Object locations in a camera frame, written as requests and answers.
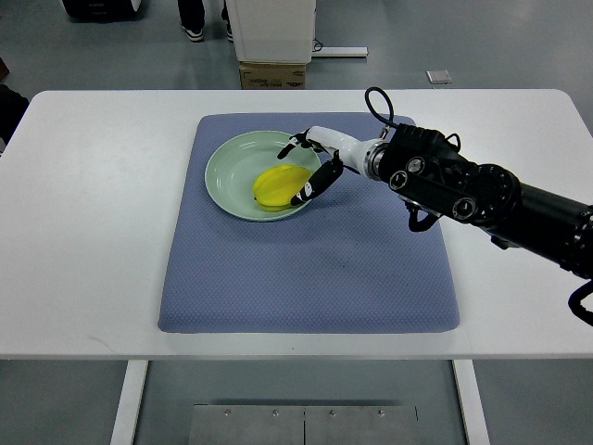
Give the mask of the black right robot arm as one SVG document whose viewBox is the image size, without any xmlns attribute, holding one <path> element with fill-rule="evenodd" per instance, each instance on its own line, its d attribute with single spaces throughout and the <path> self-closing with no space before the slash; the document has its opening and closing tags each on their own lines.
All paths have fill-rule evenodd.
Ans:
<svg viewBox="0 0 593 445">
<path fill-rule="evenodd" d="M 476 164 L 460 154 L 455 133 L 395 123 L 372 115 L 395 133 L 368 165 L 372 177 L 404 200 L 412 232 L 442 216 L 489 234 L 501 249 L 524 248 L 585 279 L 568 299 L 575 317 L 592 323 L 584 302 L 592 294 L 592 208 L 522 183 L 496 164 Z"/>
</svg>

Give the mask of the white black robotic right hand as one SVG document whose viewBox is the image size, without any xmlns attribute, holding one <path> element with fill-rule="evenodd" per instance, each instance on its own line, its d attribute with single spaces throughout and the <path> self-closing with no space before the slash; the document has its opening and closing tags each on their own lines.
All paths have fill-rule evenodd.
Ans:
<svg viewBox="0 0 593 445">
<path fill-rule="evenodd" d="M 353 136 L 320 126 L 313 126 L 289 138 L 288 144 L 277 155 L 284 159 L 296 146 L 325 152 L 331 158 L 314 172 L 300 190 L 291 197 L 293 207 L 304 204 L 325 192 L 348 169 L 364 178 L 379 181 L 378 163 L 387 141 L 375 138 L 360 141 Z"/>
</svg>

